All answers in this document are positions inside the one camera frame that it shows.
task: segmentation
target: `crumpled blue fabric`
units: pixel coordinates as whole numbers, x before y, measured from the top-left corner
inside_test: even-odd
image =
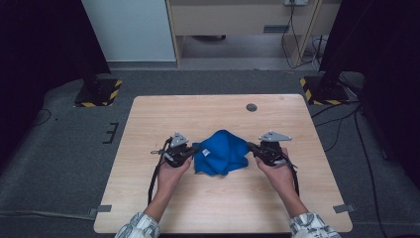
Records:
[[[217,131],[207,140],[192,145],[200,147],[194,156],[196,173],[226,176],[230,171],[248,166],[247,142],[227,130]]]

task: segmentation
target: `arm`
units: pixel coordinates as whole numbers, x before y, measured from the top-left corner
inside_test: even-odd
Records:
[[[173,168],[167,163],[160,166],[157,175],[157,193],[144,212],[136,213],[129,223],[124,225],[115,235],[116,238],[157,238],[160,234],[160,222],[173,192],[182,175],[189,169],[191,158],[179,168]]]
[[[282,151],[287,155],[285,148],[282,148]],[[341,237],[330,226],[326,225],[318,214],[308,211],[294,190],[293,176],[288,166],[269,167],[260,158],[256,158],[256,160],[258,167],[268,177],[269,182],[286,207],[290,217],[292,237]]]

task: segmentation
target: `human hand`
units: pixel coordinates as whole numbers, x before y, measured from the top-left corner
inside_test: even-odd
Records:
[[[172,193],[178,185],[182,175],[191,166],[192,158],[188,158],[181,167],[173,168],[168,163],[160,166],[157,175],[157,191]]]
[[[281,148],[283,153],[288,156],[287,149]],[[279,165],[275,167],[267,166],[263,161],[256,157],[257,165],[268,177],[272,187],[278,192],[280,196],[285,193],[295,192],[293,184],[293,176],[290,168],[287,165]]]

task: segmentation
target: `table top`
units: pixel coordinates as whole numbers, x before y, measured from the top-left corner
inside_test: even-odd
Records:
[[[257,111],[247,110],[254,103]],[[116,233],[137,211],[147,207],[148,190],[158,162],[151,151],[161,149],[166,139],[179,132],[193,142],[202,142],[216,131],[259,144],[269,130],[290,136],[281,142],[298,167],[300,197],[337,231],[352,230],[347,212],[336,213],[343,204],[336,181],[310,118],[298,94],[172,95],[139,96],[123,134],[94,224],[98,233]],[[163,233],[280,233],[289,232],[289,217],[277,193],[256,165],[225,177],[196,174],[194,165],[182,177],[166,209]]]

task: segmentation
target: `plaid sleeve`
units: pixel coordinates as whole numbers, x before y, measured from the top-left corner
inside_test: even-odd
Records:
[[[158,223],[150,216],[138,212],[125,224],[115,238],[158,238],[160,230]]]
[[[321,217],[312,212],[303,213],[290,219],[290,230],[293,238],[341,238]]]

